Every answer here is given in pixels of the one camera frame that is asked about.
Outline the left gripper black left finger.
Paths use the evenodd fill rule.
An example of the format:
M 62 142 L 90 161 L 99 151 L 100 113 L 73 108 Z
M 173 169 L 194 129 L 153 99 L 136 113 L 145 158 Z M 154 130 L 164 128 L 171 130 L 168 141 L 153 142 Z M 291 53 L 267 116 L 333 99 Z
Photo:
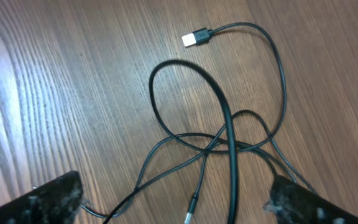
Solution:
M 67 223 L 75 221 L 83 198 L 79 172 L 72 170 L 0 206 L 0 223 Z

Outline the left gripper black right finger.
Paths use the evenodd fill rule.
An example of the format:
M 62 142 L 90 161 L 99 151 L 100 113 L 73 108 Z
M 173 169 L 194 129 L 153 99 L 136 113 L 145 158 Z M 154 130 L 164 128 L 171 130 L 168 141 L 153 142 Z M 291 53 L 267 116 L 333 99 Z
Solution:
M 266 212 L 282 224 L 358 224 L 358 217 L 282 175 L 274 178 Z

